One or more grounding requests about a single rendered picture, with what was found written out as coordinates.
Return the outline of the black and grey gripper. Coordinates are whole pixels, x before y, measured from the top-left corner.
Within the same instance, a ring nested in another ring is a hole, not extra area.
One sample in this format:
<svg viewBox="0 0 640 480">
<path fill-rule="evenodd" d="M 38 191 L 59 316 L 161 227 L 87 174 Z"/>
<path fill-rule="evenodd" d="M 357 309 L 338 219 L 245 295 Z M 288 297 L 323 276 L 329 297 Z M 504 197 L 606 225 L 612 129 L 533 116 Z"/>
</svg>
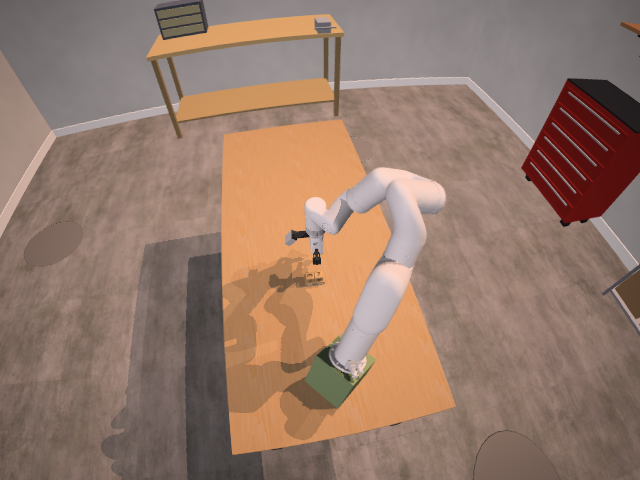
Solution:
<svg viewBox="0 0 640 480">
<path fill-rule="evenodd" d="M 318 257 L 318 254 L 324 254 L 324 234 L 318 236 L 318 238 L 308 234 L 310 238 L 311 254 L 315 254 L 315 256 L 313 255 L 313 265 L 321 264 L 321 258 Z"/>
</svg>

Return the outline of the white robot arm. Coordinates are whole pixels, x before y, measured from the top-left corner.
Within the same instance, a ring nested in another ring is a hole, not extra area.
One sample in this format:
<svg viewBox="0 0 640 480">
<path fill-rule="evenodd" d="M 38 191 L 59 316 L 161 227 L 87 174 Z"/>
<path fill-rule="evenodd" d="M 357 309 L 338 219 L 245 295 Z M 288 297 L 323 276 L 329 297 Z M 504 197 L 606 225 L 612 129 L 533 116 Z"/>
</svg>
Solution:
<svg viewBox="0 0 640 480">
<path fill-rule="evenodd" d="M 318 238 L 325 232 L 336 235 L 353 212 L 363 214 L 387 201 L 393 232 L 364 285 L 340 344 L 334 343 L 329 351 L 337 369 L 358 378 L 358 372 L 364 373 L 367 353 L 396 312 L 425 245 L 426 228 L 421 214 L 441 211 L 446 195 L 443 187 L 434 181 L 383 167 L 374 169 L 348 189 L 328 210 L 323 199 L 309 198 L 304 205 L 306 231 L 291 230 L 285 235 L 285 244 L 291 246 L 297 238 L 309 238 L 309 235 Z"/>
</svg>

